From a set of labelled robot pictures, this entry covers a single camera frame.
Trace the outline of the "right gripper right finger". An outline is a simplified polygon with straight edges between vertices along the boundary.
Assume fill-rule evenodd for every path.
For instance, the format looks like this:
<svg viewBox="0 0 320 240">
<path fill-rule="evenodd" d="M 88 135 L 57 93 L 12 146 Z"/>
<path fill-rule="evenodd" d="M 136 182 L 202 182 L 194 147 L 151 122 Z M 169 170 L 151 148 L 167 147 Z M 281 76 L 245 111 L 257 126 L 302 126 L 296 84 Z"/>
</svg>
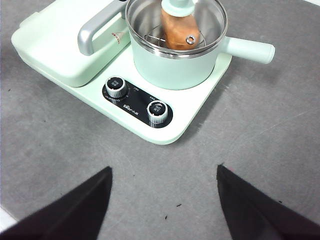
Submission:
<svg viewBox="0 0 320 240">
<path fill-rule="evenodd" d="M 220 205 L 234 240 L 318 240 L 320 226 L 273 200 L 220 164 Z"/>
</svg>

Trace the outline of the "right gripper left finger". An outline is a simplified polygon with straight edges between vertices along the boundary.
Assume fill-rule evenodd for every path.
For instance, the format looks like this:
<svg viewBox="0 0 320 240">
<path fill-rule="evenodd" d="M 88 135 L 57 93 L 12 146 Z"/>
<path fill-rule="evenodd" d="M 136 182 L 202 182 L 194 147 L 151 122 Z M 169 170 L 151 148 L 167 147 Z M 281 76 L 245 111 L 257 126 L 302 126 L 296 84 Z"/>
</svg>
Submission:
<svg viewBox="0 0 320 240">
<path fill-rule="evenodd" d="M 107 213 L 113 170 L 79 186 L 1 233 L 2 240 L 95 240 Z"/>
</svg>

